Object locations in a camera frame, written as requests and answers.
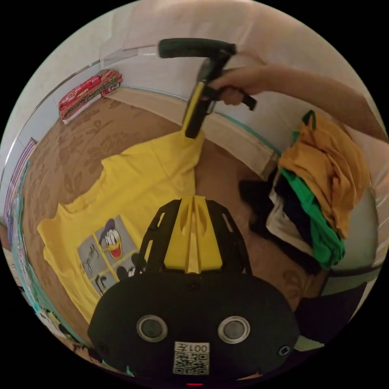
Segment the person's right hand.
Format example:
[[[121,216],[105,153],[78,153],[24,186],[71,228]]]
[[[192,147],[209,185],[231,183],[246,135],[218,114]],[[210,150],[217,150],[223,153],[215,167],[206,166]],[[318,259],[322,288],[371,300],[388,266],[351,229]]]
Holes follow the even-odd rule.
[[[243,94],[250,96],[268,91],[267,66],[233,68],[211,81],[209,87],[221,91],[219,99],[226,105],[237,106],[243,101]]]

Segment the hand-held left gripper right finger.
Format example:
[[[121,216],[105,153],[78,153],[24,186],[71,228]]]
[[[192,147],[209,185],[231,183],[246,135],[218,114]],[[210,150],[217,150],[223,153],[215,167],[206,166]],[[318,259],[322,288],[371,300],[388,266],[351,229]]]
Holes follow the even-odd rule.
[[[222,258],[205,197],[195,195],[194,213],[199,271],[219,271]]]

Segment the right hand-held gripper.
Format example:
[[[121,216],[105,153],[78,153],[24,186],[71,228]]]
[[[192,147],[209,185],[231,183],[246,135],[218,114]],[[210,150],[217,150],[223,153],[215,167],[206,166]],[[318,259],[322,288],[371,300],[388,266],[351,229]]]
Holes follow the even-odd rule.
[[[224,55],[204,60],[182,120],[182,130],[187,138],[197,138],[205,118],[213,112],[216,102],[220,100],[221,91],[210,88],[209,83],[224,73],[227,61]]]

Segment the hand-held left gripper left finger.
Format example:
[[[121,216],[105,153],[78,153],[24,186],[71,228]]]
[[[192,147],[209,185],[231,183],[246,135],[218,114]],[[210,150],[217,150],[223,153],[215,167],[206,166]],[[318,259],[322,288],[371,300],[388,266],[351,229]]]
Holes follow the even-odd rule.
[[[169,271],[187,271],[190,256],[193,196],[181,199],[164,259]]]

